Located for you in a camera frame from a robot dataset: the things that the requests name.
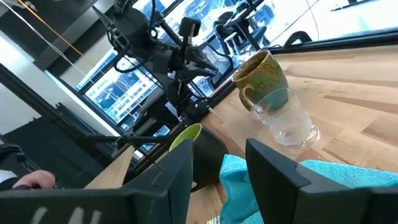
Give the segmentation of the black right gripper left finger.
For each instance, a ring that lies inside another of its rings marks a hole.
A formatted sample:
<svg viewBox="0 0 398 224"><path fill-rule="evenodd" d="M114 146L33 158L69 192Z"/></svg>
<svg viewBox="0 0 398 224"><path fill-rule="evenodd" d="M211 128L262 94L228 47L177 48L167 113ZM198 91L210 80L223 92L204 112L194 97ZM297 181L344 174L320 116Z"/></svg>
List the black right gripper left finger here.
<svg viewBox="0 0 398 224"><path fill-rule="evenodd" d="M0 224L185 224L192 182L186 139L119 189L0 192Z"/></svg>

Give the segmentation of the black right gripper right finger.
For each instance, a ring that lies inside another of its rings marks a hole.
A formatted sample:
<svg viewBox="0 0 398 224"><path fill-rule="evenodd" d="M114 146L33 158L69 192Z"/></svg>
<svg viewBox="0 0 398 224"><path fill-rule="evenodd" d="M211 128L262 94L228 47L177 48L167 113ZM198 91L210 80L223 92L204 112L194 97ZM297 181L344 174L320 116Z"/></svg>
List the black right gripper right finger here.
<svg viewBox="0 0 398 224"><path fill-rule="evenodd" d="M398 186L349 189L256 139L246 164L265 224L398 224Z"/></svg>

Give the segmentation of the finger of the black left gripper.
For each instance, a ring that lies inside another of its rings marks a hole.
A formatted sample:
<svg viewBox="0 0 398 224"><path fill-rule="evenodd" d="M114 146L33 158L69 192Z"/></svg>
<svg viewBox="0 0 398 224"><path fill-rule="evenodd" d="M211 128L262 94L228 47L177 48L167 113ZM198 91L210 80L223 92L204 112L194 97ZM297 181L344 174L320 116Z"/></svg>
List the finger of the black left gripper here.
<svg viewBox="0 0 398 224"><path fill-rule="evenodd" d="M184 105L188 103L191 97L195 97L197 100L208 100L209 97L203 93L196 94L189 85L196 77L213 78L216 75L216 70L209 70L198 67L183 67L176 71L168 72L166 74L166 97L173 105Z"/></svg>
<svg viewBox="0 0 398 224"><path fill-rule="evenodd" d="M200 26L201 22L199 20L190 17L184 17L181 20L178 33L183 37L183 40L179 55L184 64L195 62L200 67L214 67L202 50L192 45L192 38L198 35Z"/></svg>

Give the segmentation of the clear glass cup with handle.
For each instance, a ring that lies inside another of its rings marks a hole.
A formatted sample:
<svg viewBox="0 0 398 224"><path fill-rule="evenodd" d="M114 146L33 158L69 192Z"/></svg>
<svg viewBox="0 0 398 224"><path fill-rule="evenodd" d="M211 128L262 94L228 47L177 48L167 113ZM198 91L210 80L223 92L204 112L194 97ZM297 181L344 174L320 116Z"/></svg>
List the clear glass cup with handle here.
<svg viewBox="0 0 398 224"><path fill-rule="evenodd" d="M318 128L289 87L270 92L252 107L251 113L290 152L304 152L320 138Z"/></svg>

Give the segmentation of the olive green crackle-glaze mug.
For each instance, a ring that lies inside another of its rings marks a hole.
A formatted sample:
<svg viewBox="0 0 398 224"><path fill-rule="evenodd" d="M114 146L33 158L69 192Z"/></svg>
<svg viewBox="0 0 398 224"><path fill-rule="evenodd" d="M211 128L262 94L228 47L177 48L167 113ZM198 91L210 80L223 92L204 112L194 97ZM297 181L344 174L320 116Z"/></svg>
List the olive green crackle-glaze mug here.
<svg viewBox="0 0 398 224"><path fill-rule="evenodd" d="M239 99L250 111L254 105L279 88L289 86L283 69L268 50L260 50L247 59L232 75Z"/></svg>

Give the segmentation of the person's forearm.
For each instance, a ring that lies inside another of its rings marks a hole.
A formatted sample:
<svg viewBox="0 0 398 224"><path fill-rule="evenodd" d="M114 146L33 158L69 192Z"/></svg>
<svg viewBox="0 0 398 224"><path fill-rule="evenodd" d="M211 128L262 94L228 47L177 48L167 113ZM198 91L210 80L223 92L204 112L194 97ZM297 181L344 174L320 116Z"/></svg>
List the person's forearm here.
<svg viewBox="0 0 398 224"><path fill-rule="evenodd" d="M0 169L0 191L12 189L18 180L18 176L12 171Z"/></svg>

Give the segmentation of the black mesh office chair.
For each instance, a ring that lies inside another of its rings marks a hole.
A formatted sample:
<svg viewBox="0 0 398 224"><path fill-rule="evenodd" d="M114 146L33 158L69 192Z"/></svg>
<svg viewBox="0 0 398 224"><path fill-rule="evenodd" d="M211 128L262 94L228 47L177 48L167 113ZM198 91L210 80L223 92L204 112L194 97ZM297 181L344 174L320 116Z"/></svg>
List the black mesh office chair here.
<svg viewBox="0 0 398 224"><path fill-rule="evenodd" d="M206 78L210 88L214 91L218 88L234 70L233 59L229 55L219 53L207 42L202 43L199 49L206 55L207 59L217 68L216 75Z"/></svg>

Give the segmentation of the turquoise microfibre cloth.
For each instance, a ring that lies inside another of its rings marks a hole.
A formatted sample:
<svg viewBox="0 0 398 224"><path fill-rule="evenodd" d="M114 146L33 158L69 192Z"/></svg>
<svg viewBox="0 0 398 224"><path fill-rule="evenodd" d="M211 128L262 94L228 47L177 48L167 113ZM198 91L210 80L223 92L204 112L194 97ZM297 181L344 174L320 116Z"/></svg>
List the turquoise microfibre cloth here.
<svg viewBox="0 0 398 224"><path fill-rule="evenodd" d="M398 185L398 174L384 170L317 160L300 164L352 189ZM221 224L264 224L249 180L246 160L229 154L224 156L219 178L227 197L220 212Z"/></svg>

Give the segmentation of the black table clamp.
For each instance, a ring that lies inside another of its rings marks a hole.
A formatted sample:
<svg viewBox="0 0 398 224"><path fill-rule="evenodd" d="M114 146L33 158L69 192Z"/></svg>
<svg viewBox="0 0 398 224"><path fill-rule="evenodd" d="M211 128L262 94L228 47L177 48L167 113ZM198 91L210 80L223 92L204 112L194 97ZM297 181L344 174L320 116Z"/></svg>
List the black table clamp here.
<svg viewBox="0 0 398 224"><path fill-rule="evenodd" d="M283 45L283 49L291 48L291 46L296 40L299 40L301 43L312 42L311 37L305 31L300 30L294 32L289 36L289 38L286 40L285 44Z"/></svg>

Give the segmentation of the person's hand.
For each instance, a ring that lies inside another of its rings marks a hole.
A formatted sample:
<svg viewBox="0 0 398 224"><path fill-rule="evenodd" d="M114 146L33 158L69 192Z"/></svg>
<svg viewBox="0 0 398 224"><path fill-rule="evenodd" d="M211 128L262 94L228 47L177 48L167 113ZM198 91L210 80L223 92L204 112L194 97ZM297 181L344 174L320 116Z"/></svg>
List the person's hand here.
<svg viewBox="0 0 398 224"><path fill-rule="evenodd" d="M30 188L40 186L41 189L51 189L55 186L55 176L46 170L37 170L21 177L12 188L28 186Z"/></svg>

